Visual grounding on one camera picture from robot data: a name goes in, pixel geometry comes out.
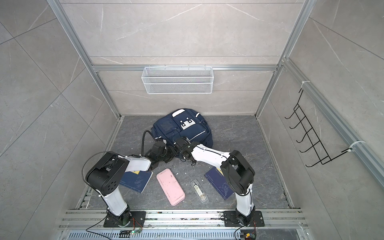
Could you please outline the navy blue student backpack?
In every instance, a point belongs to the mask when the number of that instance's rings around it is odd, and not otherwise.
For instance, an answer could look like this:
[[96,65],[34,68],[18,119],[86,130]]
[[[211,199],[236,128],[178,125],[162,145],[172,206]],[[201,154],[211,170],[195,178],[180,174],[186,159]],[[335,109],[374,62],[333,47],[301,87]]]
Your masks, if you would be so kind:
[[178,109],[157,120],[151,128],[157,140],[172,146],[177,139],[185,137],[190,142],[199,142],[213,147],[213,135],[206,119],[192,109]]

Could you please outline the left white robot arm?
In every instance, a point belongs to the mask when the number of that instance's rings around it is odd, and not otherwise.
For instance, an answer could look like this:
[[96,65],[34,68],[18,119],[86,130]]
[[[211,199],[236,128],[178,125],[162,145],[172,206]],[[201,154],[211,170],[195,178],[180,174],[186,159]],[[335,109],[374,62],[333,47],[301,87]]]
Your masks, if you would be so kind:
[[119,184],[126,172],[142,171],[157,167],[159,162],[169,162],[177,153],[177,149],[164,142],[155,142],[146,154],[121,155],[113,151],[102,151],[103,156],[84,174],[83,181],[99,193],[107,205],[110,214],[117,218],[125,218],[129,207],[119,190]]

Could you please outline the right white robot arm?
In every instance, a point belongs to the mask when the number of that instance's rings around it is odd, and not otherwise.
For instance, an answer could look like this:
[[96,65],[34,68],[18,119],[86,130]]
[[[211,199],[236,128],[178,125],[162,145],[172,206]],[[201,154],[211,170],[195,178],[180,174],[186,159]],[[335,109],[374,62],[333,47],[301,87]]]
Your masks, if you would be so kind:
[[255,171],[239,151],[222,152],[198,142],[179,138],[174,146],[182,158],[192,163],[203,162],[219,168],[229,187],[236,194],[238,216],[249,217],[254,211],[252,187]]

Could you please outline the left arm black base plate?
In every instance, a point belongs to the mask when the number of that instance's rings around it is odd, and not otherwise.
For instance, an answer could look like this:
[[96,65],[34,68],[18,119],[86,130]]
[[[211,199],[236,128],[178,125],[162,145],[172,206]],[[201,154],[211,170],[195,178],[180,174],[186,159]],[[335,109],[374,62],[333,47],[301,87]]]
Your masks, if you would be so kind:
[[145,211],[125,211],[121,216],[115,216],[112,212],[107,211],[104,228],[142,228],[146,219]]

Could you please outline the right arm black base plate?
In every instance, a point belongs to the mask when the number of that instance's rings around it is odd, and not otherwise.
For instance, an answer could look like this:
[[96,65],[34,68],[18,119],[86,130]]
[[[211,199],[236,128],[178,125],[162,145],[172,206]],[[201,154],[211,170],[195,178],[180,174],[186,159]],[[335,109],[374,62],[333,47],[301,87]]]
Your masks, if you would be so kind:
[[264,217],[261,211],[251,211],[244,216],[238,211],[224,211],[220,216],[226,227],[264,227]]

